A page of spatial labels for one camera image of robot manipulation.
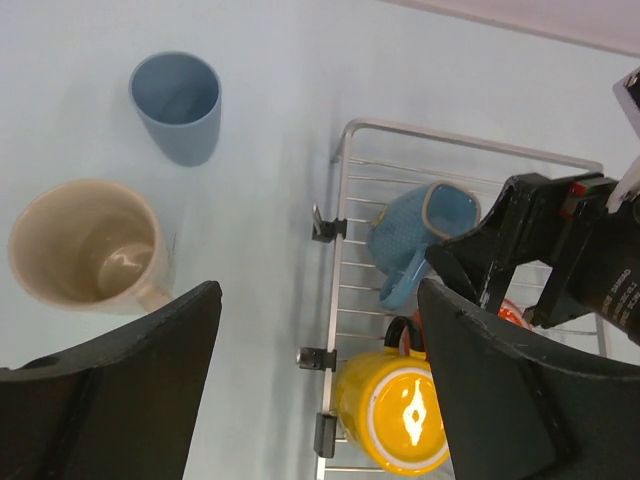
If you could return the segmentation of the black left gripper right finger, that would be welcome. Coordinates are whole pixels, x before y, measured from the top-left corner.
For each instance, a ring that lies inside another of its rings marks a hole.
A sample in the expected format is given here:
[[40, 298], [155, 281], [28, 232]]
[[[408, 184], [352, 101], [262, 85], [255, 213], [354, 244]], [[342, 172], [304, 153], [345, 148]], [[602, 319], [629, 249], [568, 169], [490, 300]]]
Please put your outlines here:
[[417, 297], [456, 478], [638, 478], [638, 366], [518, 327], [433, 280]]

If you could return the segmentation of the blue textured ceramic mug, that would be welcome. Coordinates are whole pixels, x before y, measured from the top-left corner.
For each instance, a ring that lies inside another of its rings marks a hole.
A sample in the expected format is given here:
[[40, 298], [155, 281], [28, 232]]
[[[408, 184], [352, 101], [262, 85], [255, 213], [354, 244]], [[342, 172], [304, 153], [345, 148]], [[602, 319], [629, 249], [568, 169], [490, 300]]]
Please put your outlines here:
[[477, 226], [481, 207], [475, 195], [438, 181], [390, 201], [372, 222], [367, 248], [386, 280], [379, 301], [386, 310], [401, 308], [431, 266], [426, 249]]

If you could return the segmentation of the blue-grey plastic tumbler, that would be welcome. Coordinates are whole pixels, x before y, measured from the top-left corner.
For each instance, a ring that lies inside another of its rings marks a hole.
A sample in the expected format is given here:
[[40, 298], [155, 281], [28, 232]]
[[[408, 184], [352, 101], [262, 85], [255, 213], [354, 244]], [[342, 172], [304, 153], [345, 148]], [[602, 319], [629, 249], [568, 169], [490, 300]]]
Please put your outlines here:
[[206, 61], [186, 52], [153, 54], [132, 72], [128, 92], [159, 149], [184, 167], [204, 164], [220, 134], [222, 86]]

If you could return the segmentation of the beige ceramic mug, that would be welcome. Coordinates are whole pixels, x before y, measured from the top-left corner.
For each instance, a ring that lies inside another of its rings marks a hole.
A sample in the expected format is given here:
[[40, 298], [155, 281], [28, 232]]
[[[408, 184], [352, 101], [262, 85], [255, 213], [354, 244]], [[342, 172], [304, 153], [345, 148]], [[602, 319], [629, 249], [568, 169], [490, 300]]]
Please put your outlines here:
[[75, 180], [37, 197], [11, 230], [8, 258], [22, 288], [56, 308], [129, 314], [172, 300], [157, 215], [113, 181]]

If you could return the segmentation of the yellow ceramic mug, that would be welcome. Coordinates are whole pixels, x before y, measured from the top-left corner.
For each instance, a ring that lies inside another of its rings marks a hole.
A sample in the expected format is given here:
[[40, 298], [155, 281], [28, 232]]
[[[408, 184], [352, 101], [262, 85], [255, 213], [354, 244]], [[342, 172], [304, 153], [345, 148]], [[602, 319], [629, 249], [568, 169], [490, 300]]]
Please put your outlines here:
[[332, 409], [346, 436], [390, 473], [427, 474], [450, 456], [424, 337], [410, 317], [390, 322], [382, 350], [340, 367]]

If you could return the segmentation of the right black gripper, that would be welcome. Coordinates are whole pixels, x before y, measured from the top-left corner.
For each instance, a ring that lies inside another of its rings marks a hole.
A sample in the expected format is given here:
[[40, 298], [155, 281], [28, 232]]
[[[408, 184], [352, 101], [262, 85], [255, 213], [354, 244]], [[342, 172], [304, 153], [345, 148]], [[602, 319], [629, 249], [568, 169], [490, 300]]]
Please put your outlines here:
[[[639, 328], [639, 188], [607, 200], [618, 182], [601, 174], [573, 180], [549, 220], [534, 228], [551, 242], [534, 255], [551, 268], [525, 318], [545, 329], [595, 313], [620, 330]], [[445, 286], [484, 310], [501, 307], [516, 262], [505, 211], [491, 210], [469, 232], [427, 248]]]

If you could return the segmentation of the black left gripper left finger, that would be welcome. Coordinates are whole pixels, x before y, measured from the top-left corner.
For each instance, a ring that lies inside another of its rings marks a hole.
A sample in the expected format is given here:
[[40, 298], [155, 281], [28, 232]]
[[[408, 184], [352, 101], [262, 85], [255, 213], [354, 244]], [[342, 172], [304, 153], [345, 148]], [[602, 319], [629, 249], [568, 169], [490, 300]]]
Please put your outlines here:
[[1, 371], [4, 479], [180, 479], [222, 311], [218, 282]]

